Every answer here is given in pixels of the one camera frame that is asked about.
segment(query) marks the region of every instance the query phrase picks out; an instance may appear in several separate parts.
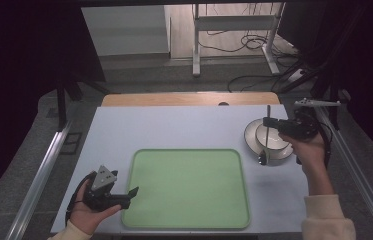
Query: white sleeve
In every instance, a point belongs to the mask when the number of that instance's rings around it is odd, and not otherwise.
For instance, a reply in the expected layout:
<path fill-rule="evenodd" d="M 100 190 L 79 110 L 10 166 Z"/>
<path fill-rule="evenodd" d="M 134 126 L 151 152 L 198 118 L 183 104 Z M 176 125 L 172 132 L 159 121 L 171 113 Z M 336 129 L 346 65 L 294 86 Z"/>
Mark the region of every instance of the white sleeve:
<path fill-rule="evenodd" d="M 48 240 L 89 240 L 91 237 L 92 235 L 82 232 L 68 220 L 67 227 Z"/>
<path fill-rule="evenodd" d="M 338 195 L 305 197 L 307 218 L 302 222 L 304 240 L 355 240 L 354 223 L 344 217 Z"/>

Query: wooden edge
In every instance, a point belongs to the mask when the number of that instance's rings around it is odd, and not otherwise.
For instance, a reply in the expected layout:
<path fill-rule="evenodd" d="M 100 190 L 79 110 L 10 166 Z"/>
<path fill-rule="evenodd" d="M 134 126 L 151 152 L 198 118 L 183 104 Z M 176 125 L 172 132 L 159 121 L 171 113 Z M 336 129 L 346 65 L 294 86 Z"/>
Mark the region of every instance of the wooden edge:
<path fill-rule="evenodd" d="M 101 106 L 216 106 L 220 103 L 265 105 L 280 104 L 280 101 L 272 92 L 135 93 L 106 95 Z"/>

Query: gray wall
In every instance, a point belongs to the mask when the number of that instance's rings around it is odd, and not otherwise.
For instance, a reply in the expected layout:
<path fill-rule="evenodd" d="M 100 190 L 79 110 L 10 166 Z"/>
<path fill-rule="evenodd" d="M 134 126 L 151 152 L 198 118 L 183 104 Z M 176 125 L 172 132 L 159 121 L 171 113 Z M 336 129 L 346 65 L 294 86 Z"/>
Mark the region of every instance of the gray wall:
<path fill-rule="evenodd" d="M 82 12 L 98 56 L 169 51 L 164 6 L 82 8 Z"/>

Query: cable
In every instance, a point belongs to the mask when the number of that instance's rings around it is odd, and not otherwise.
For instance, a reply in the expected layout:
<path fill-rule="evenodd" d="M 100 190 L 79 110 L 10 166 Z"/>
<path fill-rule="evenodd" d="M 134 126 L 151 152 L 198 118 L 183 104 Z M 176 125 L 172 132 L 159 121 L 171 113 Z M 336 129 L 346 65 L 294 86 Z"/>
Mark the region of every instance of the cable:
<path fill-rule="evenodd" d="M 270 15 L 272 14 L 272 12 L 273 12 L 273 5 L 274 5 L 274 3 L 271 3 L 271 8 L 270 8 Z"/>
<path fill-rule="evenodd" d="M 332 131 L 332 129 L 326 123 L 319 122 L 319 124 L 325 126 L 327 129 L 329 129 L 329 132 L 330 132 L 329 143 L 332 143 L 332 141 L 333 141 L 333 131 Z"/>
<path fill-rule="evenodd" d="M 260 10 L 258 11 L 258 15 L 261 15 L 261 8 L 263 7 L 263 4 L 260 3 Z"/>
<path fill-rule="evenodd" d="M 206 6 L 206 15 L 208 15 L 208 5 L 206 4 L 205 6 Z M 256 8 L 257 8 L 257 4 L 254 5 L 254 9 L 253 9 L 253 12 L 252 12 L 253 15 L 255 15 Z M 215 4 L 213 5 L 213 9 L 216 12 L 216 14 L 218 15 L 217 10 L 215 9 Z M 249 9 L 249 15 L 251 15 L 251 4 L 247 5 L 247 7 L 242 12 L 242 14 L 246 11 L 246 9 Z M 192 17 L 194 18 L 194 16 L 195 16 L 195 13 L 194 13 L 193 5 L 192 5 Z M 219 31 L 219 32 L 215 32 L 215 33 L 210 33 L 209 31 L 206 31 L 206 32 L 209 36 L 214 36 L 214 35 L 222 34 L 222 33 L 229 32 L 229 31 Z M 233 50 L 228 50 L 228 49 L 222 49 L 222 48 L 218 48 L 218 47 L 214 47 L 214 46 L 203 45 L 199 41 L 198 41 L 198 44 L 203 48 L 209 48 L 209 49 L 214 49 L 214 50 L 217 50 L 217 51 L 232 53 L 232 52 L 238 52 L 238 51 L 242 50 L 243 48 L 247 48 L 249 50 L 257 50 L 257 49 L 261 48 L 264 43 L 267 42 L 267 36 L 263 37 L 263 36 L 259 36 L 259 35 L 256 35 L 256 34 L 249 34 L 249 32 L 250 31 L 248 30 L 247 33 L 240 40 L 241 44 L 242 44 L 242 47 L 239 47 L 239 48 L 233 49 Z M 258 45 L 257 46 L 251 46 L 250 43 L 256 43 Z"/>
<path fill-rule="evenodd" d="M 245 75 L 245 76 L 235 77 L 227 83 L 227 91 L 229 91 L 230 93 L 232 92 L 232 90 L 230 89 L 230 85 L 232 85 L 232 83 L 236 82 L 237 80 L 242 79 L 242 78 L 251 78 L 251 77 L 273 78 L 273 76 L 264 76 L 264 75 Z"/>
<path fill-rule="evenodd" d="M 295 66 L 298 66 L 300 64 L 301 64 L 301 61 L 298 60 L 294 64 L 292 64 L 292 66 L 290 66 L 288 69 L 286 69 L 286 71 L 284 71 L 282 73 L 282 75 L 279 76 L 279 78 L 273 83 L 273 85 L 271 86 L 270 91 L 276 93 L 276 91 L 274 91 L 274 87 L 279 83 L 279 81 L 282 79 L 282 77 L 288 75 L 295 68 Z"/>
<path fill-rule="evenodd" d="M 274 42 L 273 42 L 272 53 L 273 53 L 274 55 L 293 55 L 293 56 L 298 55 L 298 54 L 290 54 L 290 53 L 282 52 L 282 51 L 281 51 L 281 50 L 276 46 L 276 44 L 274 44 Z"/>
<path fill-rule="evenodd" d="M 270 79 L 267 79 L 267 80 L 264 80 L 264 81 L 270 81 L 270 80 L 273 80 L 273 79 L 275 79 L 275 77 L 270 78 Z M 256 83 L 254 83 L 254 84 L 252 84 L 252 85 L 249 85 L 249 86 L 243 87 L 243 88 L 240 90 L 240 92 L 245 91 L 245 89 L 247 89 L 247 88 L 252 88 L 253 86 L 255 86 L 255 85 L 259 84 L 259 83 L 261 83 L 261 82 L 256 82 Z"/>
<path fill-rule="evenodd" d="M 276 57 L 276 63 L 277 63 L 278 65 L 280 65 L 280 66 L 282 66 L 282 67 L 287 67 L 287 68 L 289 68 L 289 67 L 291 67 L 292 65 L 287 66 L 287 65 L 284 65 L 283 63 L 281 63 L 281 62 L 279 61 L 279 59 L 282 59 L 282 58 L 295 58 L 295 59 L 297 59 L 298 57 L 297 57 L 297 56 L 288 56 L 288 55 L 285 55 L 285 56 L 278 56 L 278 57 Z"/>
<path fill-rule="evenodd" d="M 242 15 L 243 15 L 243 13 L 246 11 L 246 9 L 248 9 L 250 6 L 251 6 L 251 3 L 248 3 L 247 6 L 246 6 L 246 8 L 245 8 L 245 9 L 243 10 L 243 12 L 242 12 Z"/>

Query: green tray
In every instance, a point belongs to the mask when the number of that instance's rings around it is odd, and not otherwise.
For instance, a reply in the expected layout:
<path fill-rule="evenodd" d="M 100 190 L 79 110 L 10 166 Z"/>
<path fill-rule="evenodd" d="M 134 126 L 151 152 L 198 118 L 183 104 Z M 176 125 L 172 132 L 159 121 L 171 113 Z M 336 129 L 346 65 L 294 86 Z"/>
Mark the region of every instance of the green tray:
<path fill-rule="evenodd" d="M 133 228 L 245 228 L 249 209 L 240 155 L 232 149 L 142 149 L 122 221 Z"/>

